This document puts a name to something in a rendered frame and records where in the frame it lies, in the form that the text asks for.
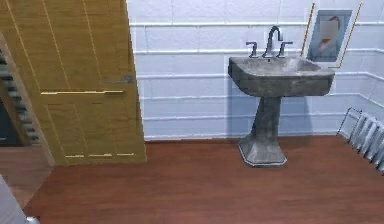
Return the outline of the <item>framed mirror with gold trim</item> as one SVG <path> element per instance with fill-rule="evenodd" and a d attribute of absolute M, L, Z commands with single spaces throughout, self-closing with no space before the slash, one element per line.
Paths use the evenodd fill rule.
<path fill-rule="evenodd" d="M 331 69 L 342 65 L 364 0 L 312 4 L 301 56 Z"/>

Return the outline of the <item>yellow wooden room door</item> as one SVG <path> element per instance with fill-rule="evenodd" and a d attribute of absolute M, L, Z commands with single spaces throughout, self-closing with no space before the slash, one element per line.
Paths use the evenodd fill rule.
<path fill-rule="evenodd" d="M 0 0 L 0 32 L 56 164 L 146 161 L 127 0 Z"/>

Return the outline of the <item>white ribbed radiator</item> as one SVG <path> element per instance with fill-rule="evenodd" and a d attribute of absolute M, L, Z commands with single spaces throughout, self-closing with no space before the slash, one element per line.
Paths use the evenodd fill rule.
<path fill-rule="evenodd" d="M 347 141 L 358 154 L 361 154 L 370 164 L 373 164 L 375 169 L 384 176 L 384 122 L 369 113 L 350 107 L 347 109 L 336 134 L 341 132 L 351 110 L 358 113 L 359 116 Z"/>

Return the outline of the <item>grey stone pedestal sink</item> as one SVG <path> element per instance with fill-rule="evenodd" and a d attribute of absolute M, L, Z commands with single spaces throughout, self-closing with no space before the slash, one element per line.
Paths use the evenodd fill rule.
<path fill-rule="evenodd" d="M 328 94 L 335 71 L 302 57 L 231 57 L 228 75 L 242 93 L 259 99 L 251 131 L 238 143 L 243 161 L 276 167 L 287 162 L 278 143 L 282 99 Z"/>

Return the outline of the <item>dark grey sink faucet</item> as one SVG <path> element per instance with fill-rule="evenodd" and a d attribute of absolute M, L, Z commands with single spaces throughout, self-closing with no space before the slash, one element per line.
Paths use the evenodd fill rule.
<path fill-rule="evenodd" d="M 273 47 L 273 37 L 274 34 L 277 34 L 277 40 L 281 43 L 279 52 L 274 56 L 272 54 L 272 47 Z M 265 52 L 261 55 L 262 58 L 285 58 L 285 46 L 286 45 L 291 45 L 293 44 L 293 41 L 285 41 L 283 38 L 283 33 L 281 31 L 281 28 L 277 25 L 273 25 L 268 33 L 268 39 L 267 39 L 267 45 Z M 247 41 L 246 45 L 251 45 L 252 46 L 252 51 L 250 55 L 248 56 L 249 58 L 257 58 L 257 48 L 258 44 L 255 41 Z"/>

